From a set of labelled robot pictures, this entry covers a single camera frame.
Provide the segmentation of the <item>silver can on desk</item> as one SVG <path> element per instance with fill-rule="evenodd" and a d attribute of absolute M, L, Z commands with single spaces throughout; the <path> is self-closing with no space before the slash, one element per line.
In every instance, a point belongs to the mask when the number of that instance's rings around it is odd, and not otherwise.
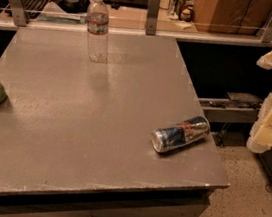
<path fill-rule="evenodd" d="M 169 0 L 168 14 L 171 19 L 178 19 L 180 15 L 180 8 L 183 7 L 187 0 Z"/>

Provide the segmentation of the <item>wooden box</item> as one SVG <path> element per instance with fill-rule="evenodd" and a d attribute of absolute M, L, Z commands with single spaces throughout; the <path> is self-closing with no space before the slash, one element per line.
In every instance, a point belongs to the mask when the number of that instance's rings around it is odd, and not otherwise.
<path fill-rule="evenodd" d="M 272 12 L 272 0 L 195 0 L 199 32 L 254 35 Z"/>

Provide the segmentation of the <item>small round brown object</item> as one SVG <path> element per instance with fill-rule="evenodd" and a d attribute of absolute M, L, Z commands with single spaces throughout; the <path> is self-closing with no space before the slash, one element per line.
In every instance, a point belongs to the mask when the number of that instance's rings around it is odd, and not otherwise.
<path fill-rule="evenodd" d="M 181 21 L 190 22 L 193 16 L 193 11 L 191 9 L 183 9 L 179 14 L 179 19 Z"/>

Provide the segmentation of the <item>middle metal rail bracket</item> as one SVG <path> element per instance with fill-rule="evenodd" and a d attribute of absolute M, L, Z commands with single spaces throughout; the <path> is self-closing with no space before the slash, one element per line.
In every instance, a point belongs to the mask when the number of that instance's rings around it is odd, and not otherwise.
<path fill-rule="evenodd" d="M 145 26 L 146 35 L 148 36 L 156 34 L 159 6 L 160 0 L 148 0 L 148 12 Z"/>

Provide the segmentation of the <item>black headphones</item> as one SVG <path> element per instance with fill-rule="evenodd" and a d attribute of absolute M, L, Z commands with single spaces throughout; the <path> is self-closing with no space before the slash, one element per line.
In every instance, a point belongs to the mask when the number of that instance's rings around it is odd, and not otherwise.
<path fill-rule="evenodd" d="M 87 12 L 89 0 L 52 0 L 66 13 L 83 13 Z"/>

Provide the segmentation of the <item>blue silver energy drink can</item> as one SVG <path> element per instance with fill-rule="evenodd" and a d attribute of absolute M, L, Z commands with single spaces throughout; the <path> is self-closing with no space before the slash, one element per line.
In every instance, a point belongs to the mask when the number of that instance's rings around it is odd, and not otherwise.
<path fill-rule="evenodd" d="M 159 153 L 165 153 L 204 139 L 211 132 L 209 122 L 196 116 L 167 128 L 159 128 L 151 134 L 151 143 Z"/>

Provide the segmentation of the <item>drawer with metal knob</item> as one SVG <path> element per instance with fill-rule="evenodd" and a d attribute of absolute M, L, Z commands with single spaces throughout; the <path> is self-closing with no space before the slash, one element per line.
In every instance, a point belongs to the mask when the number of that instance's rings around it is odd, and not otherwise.
<path fill-rule="evenodd" d="M 128 197 L 115 201 L 98 195 L 0 196 L 0 217 L 199 217 L 207 197 Z"/>

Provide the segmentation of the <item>clear plastic water bottle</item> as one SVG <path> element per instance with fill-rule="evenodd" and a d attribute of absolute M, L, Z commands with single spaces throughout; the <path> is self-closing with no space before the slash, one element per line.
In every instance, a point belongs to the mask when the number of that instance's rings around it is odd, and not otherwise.
<path fill-rule="evenodd" d="M 86 15 L 88 55 L 91 61 L 106 63 L 108 60 L 109 13 L 104 0 L 92 0 Z"/>

